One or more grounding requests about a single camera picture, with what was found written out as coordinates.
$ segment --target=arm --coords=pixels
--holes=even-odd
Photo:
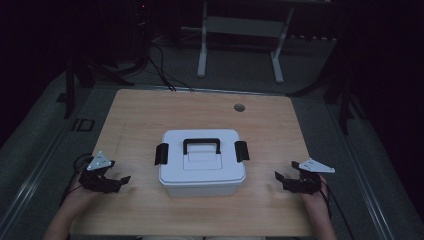
[[[92,192],[84,187],[79,187],[75,181],[71,189],[75,189],[66,196],[62,206],[50,222],[44,235],[44,240],[66,239],[71,228],[72,221],[82,213],[93,200],[101,195],[99,192]]]
[[[321,190],[328,198],[328,191],[325,184],[321,184]],[[335,240],[337,239],[333,225],[331,224],[328,208],[324,197],[320,192],[310,194],[300,194],[305,203],[306,210],[309,213],[312,225],[314,226],[316,237],[318,240]]]

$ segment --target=storage box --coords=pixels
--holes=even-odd
[[[159,181],[171,197],[233,194],[246,178],[247,144],[232,129],[167,131],[156,148]]]

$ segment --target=metal stand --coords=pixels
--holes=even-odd
[[[207,1],[203,2],[203,22],[202,22],[202,46],[200,49],[199,67],[197,76],[202,78],[206,72],[207,45],[206,38],[208,32],[228,33],[239,35],[251,35],[261,37],[277,37],[279,39],[277,48],[271,52],[271,61],[274,68],[275,81],[283,82],[283,74],[279,56],[283,47],[284,39],[287,35],[294,8],[290,8],[285,22],[264,21],[240,18],[227,18],[209,16],[207,11]]]

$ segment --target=gray floor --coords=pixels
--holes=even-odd
[[[333,46],[334,43],[318,40],[286,41],[280,58],[285,81],[279,85],[274,82],[268,53],[210,49],[206,77],[198,79],[198,49],[164,46],[162,49],[164,70],[196,91],[284,95],[312,83]],[[152,48],[151,55],[156,63],[160,59],[158,53]],[[161,86],[161,80],[150,64],[145,71],[126,79],[136,82],[134,88]],[[182,87],[179,90],[185,90],[177,82],[171,83]],[[69,120],[64,120],[65,107],[55,102],[64,86],[63,75],[50,84],[0,151],[0,214],[4,216],[0,239],[42,238],[72,174],[73,160],[92,151],[114,94],[122,88],[101,77],[98,77],[94,89],[77,86],[77,108]],[[338,105],[324,104],[321,99],[324,90],[292,100],[310,156],[336,168],[336,174],[325,176],[355,239],[424,239],[423,223],[370,123],[359,117],[351,119],[348,122],[349,135],[343,135],[337,125]],[[71,131],[75,119],[95,120],[93,130]],[[30,201],[23,201],[19,193],[27,193],[26,199]],[[331,208],[339,239],[350,239],[334,201]],[[134,237],[74,236],[73,239]]]

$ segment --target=wire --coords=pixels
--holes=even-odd
[[[340,212],[340,214],[341,214],[341,216],[342,216],[342,218],[343,218],[343,221],[344,221],[344,223],[345,223],[345,225],[346,225],[346,228],[347,228],[347,230],[348,230],[348,232],[349,232],[349,234],[350,234],[350,237],[351,237],[351,239],[352,239],[352,240],[354,240],[355,238],[353,237],[352,230],[350,229],[350,226],[349,226],[349,224],[348,224],[348,222],[347,222],[346,216],[344,215],[344,213],[343,213],[343,211],[342,211],[342,209],[341,209],[341,207],[340,207],[340,205],[339,205],[339,203],[338,203],[338,201],[337,201],[336,197],[334,196],[334,194],[333,194],[333,192],[331,191],[330,187],[329,187],[329,186],[328,186],[328,185],[327,185],[324,181],[321,181],[321,182],[322,182],[322,183],[324,183],[324,185],[327,187],[327,190],[328,190],[329,196],[331,195],[331,197],[333,198],[334,202],[336,203],[336,206],[337,206],[337,208],[339,209],[339,212]]]
[[[88,158],[85,158],[82,163],[78,164],[78,162],[84,157],[88,157]],[[76,190],[76,189],[73,189],[73,190],[69,191],[72,184],[74,183],[75,177],[80,173],[80,169],[81,169],[82,165],[84,165],[85,163],[89,163],[89,160],[92,160],[92,159],[93,159],[93,157],[91,156],[91,153],[84,153],[84,154],[78,156],[74,160],[74,162],[72,164],[74,172],[72,173],[71,179],[69,180],[68,185],[66,185],[65,190],[62,193],[62,198],[60,199],[59,207],[62,206],[62,204],[65,201],[65,198],[68,196],[68,194]]]
[[[82,187],[82,184],[81,184],[81,185],[79,185],[78,187],[76,187],[76,188],[72,189],[71,191],[69,191],[69,192],[66,194],[66,196],[68,196],[69,194],[71,194],[71,192],[73,192],[73,191],[77,190],[77,189],[78,189],[78,188],[80,188],[80,187]]]
[[[178,39],[178,41],[185,41],[196,36],[201,36],[201,34],[202,34],[201,29],[196,30],[194,33],[182,34],[180,35],[180,38]],[[170,42],[172,40],[170,40],[169,38],[170,38],[170,35],[161,35],[153,39],[152,43],[160,45],[160,46],[175,46],[175,43]]]
[[[175,91],[176,92],[176,90],[175,90],[175,87],[171,84],[171,83],[169,83],[168,82],[168,80],[163,76],[163,73],[161,72],[161,70],[160,70],[160,68],[155,64],[155,62],[153,62],[153,60],[150,58],[150,56],[149,56],[149,61],[153,64],[153,66],[155,67],[155,69],[156,69],[156,71],[158,72],[158,75],[159,75],[159,77],[160,77],[160,79],[162,80],[162,82],[163,82],[163,84],[165,85],[165,86],[167,86],[168,88],[169,88],[169,90],[171,90],[171,91]]]
[[[327,196],[325,196],[325,194],[324,194],[324,192],[320,189],[319,190],[319,192],[321,193],[321,195],[322,195],[322,197],[324,198],[324,200],[325,200],[325,204],[327,205],[327,209],[328,209],[328,216],[330,217],[330,219],[331,219],[331,209],[330,209],[330,199],[329,198],[327,198]]]
[[[185,86],[186,88],[188,88],[189,90],[190,90],[190,92],[194,92],[194,90],[193,90],[193,88],[191,88],[191,87],[189,87],[187,84],[185,84],[184,82],[182,82],[182,81],[180,81],[180,80],[177,80],[176,78],[174,78],[174,77],[172,77],[170,74],[168,74],[168,73],[166,73],[165,72],[165,70],[163,70],[163,59],[164,59],[164,57],[163,57],[163,51],[162,51],[162,49],[158,46],[158,45],[156,45],[156,44],[154,44],[154,43],[152,43],[152,46],[153,47],[155,47],[155,48],[157,48],[158,50],[159,50],[159,52],[160,52],[160,54],[161,54],[161,60],[160,60],[160,67],[159,66],[157,66],[154,62],[153,62],[153,60],[150,58],[150,56],[149,56],[149,61],[152,63],[152,65],[153,65],[153,67],[156,69],[156,71],[158,72],[158,75],[159,75],[159,77],[161,78],[161,80],[162,80],[162,82],[169,88],[169,90],[171,90],[171,91],[177,91],[176,89],[175,89],[175,87],[168,81],[168,79],[166,78],[166,76],[168,76],[169,78],[170,78],[170,80],[172,80],[172,81],[175,81],[175,82],[178,82],[178,83],[180,83],[180,84],[182,84],[183,86]]]

